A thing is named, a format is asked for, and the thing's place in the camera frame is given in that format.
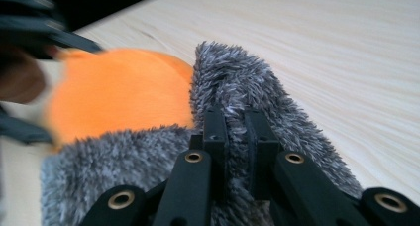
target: orange fabric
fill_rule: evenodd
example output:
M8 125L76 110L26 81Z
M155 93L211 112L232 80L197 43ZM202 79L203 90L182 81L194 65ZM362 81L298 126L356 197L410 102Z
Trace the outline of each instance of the orange fabric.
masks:
M117 130L178 124L193 127L190 65L146 50L61 55L63 82L47 104L45 121L59 143Z

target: light wood surface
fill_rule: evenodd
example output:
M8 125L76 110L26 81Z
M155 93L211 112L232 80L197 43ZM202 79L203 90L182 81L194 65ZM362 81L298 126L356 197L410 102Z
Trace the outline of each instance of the light wood surface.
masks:
M78 33L191 64L203 41L242 46L271 65L363 187L420 204L420 0L147 0ZM44 62L52 86L62 69ZM14 112L38 120L48 96ZM0 144L5 225L38 225L47 147Z

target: orange plush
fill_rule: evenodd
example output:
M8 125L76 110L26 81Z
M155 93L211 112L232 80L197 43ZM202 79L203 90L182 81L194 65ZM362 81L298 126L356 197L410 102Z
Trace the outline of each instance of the orange plush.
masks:
M179 58L135 49L68 50L59 58L64 78L45 112L59 146L110 131L193 127L192 67Z

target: round metal ring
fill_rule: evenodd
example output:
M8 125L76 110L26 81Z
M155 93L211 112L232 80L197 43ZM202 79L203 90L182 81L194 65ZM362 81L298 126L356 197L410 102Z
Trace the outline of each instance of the round metal ring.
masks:
M305 159L298 154L287 154L286 159L293 164L303 164Z
M374 199L380 206L395 213L403 213L407 211L407 205L405 205L404 202L393 195L380 193L375 195Z
M199 153L190 153L185 155L185 160L189 163L198 163L203 159L203 156Z
M131 190L123 190L114 195L108 200L108 207L112 209L123 209L133 203L135 198L134 192Z

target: gray towel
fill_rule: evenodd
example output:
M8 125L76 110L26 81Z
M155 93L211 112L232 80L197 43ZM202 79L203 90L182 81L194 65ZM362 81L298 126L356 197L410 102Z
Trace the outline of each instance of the gray towel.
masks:
M204 111L216 103L222 106L231 146L228 201L212 206L212 225L272 225L268 203L253 201L246 191L247 108L265 113L286 149L306 154L341 190L360 197L362 188L346 164L283 90L268 65L241 47L205 42L196 49L190 93L195 129L163 126L107 133L77 141L46 158L41 175L43 225L77 225L111 187L131 184L149 190L168 178L191 134L202 129Z

